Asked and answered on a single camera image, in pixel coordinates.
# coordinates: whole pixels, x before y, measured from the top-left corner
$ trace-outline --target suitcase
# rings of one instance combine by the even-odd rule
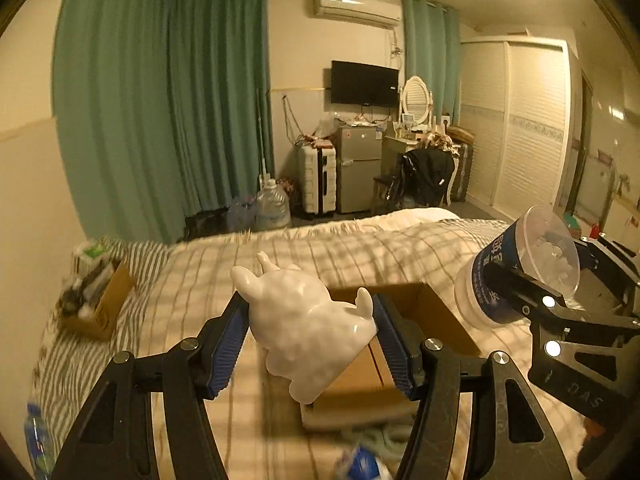
[[[298,152],[298,177],[306,213],[335,211],[335,148],[302,146]]]
[[[471,161],[474,158],[474,146],[466,142],[456,142],[454,146],[458,149],[458,171],[453,177],[450,197],[452,202],[464,202],[466,189],[469,187],[469,175],[471,174]]]

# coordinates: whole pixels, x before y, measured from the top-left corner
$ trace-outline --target television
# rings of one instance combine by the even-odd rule
[[[385,66],[332,61],[331,102],[398,107],[398,70]]]

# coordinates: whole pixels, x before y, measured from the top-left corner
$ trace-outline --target white plastic toy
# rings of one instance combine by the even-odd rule
[[[310,404],[378,331],[373,301],[358,289],[356,304],[333,301],[324,284],[297,266],[284,269],[258,253],[259,278],[244,267],[231,280],[249,303],[249,326],[267,351],[267,370],[291,380],[289,393]]]

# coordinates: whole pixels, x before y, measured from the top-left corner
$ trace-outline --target green curtain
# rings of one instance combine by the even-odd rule
[[[433,111],[457,120],[460,81],[460,19],[455,9],[427,0],[402,0],[405,75],[420,77],[433,92]]]
[[[63,1],[52,101],[88,236],[173,242],[186,215],[256,191],[258,107],[273,164],[264,12],[264,0]]]
[[[268,120],[265,0],[167,0],[170,97],[191,210],[255,193]]]

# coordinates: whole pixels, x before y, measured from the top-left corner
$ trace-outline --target bed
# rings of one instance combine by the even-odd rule
[[[458,269],[507,225],[501,221],[463,220],[440,209],[396,212],[359,221],[275,232],[221,235],[188,244],[106,240],[124,259],[136,281],[109,343],[59,332],[55,313],[43,336],[33,371],[33,395],[39,401],[57,456],[82,402],[109,359],[119,350],[136,356],[165,352],[182,338],[196,335],[203,323],[222,313],[233,293],[229,269],[255,273],[258,251],[279,266],[295,263],[329,287],[427,282],[452,310],[484,354],[507,351],[526,374],[531,336],[526,322],[492,332],[469,327],[456,308],[453,285]],[[582,418],[537,389],[576,478],[575,463],[584,439]],[[162,397],[152,399],[156,455],[161,478],[174,478]],[[345,447],[334,434],[303,430],[300,407],[288,395],[288,383],[267,374],[264,354],[250,333],[229,386],[207,414],[231,480],[329,480]],[[461,402],[458,431],[468,435],[470,404]],[[450,478],[462,478],[466,450],[456,441]]]

